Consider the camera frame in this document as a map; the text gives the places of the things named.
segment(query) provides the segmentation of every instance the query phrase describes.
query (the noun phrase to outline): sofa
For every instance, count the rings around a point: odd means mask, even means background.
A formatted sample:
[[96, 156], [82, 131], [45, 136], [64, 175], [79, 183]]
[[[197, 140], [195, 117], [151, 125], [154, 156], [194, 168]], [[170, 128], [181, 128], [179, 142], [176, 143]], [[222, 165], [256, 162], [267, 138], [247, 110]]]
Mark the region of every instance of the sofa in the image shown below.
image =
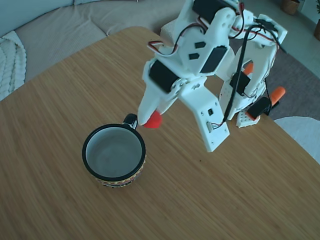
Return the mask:
[[0, 36], [15, 30], [26, 50], [25, 82], [73, 53], [125, 28], [160, 33], [185, 0], [8, 0], [0, 2]]

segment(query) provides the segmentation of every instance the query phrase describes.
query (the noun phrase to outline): mug handle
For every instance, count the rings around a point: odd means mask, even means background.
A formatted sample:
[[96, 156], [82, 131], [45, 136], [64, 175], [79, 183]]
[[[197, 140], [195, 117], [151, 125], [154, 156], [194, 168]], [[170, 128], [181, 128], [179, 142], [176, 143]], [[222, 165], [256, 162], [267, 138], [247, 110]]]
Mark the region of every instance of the mug handle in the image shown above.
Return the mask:
[[136, 129], [138, 126], [138, 116], [130, 113], [123, 120], [123, 124], [129, 125], [131, 128]]

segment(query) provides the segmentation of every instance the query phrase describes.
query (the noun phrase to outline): colorful patterned mug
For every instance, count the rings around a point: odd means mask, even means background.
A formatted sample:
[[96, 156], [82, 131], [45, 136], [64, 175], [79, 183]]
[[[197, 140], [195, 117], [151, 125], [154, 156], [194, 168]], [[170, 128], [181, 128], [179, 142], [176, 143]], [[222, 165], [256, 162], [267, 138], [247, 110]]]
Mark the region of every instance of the colorful patterned mug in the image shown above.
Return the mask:
[[86, 169], [101, 184], [122, 188], [141, 174], [146, 145], [136, 131], [138, 118], [129, 114], [123, 124], [107, 124], [94, 130], [82, 148]]

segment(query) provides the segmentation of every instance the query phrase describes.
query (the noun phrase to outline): wooden table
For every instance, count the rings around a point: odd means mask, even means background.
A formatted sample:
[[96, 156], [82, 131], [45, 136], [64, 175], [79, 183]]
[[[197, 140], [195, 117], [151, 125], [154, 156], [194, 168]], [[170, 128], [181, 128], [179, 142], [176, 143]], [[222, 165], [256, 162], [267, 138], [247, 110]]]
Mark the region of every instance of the wooden table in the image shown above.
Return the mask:
[[177, 102], [160, 129], [138, 129], [147, 163], [132, 185], [104, 187], [87, 172], [84, 140], [137, 111], [146, 42], [158, 38], [126, 29], [0, 102], [1, 239], [320, 239], [320, 166], [266, 116], [243, 129], [230, 122], [230, 137], [207, 153]]

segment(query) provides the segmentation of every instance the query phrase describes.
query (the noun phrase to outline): black square hole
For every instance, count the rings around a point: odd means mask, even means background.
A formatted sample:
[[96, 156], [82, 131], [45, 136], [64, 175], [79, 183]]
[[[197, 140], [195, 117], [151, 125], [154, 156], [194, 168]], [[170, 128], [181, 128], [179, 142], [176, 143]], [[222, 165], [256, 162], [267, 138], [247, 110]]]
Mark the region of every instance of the black square hole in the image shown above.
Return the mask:
[[209, 116], [211, 116], [212, 114], [214, 114], [214, 111], [212, 110], [212, 108], [210, 108], [210, 109], [208, 110], [208, 114], [209, 114]]

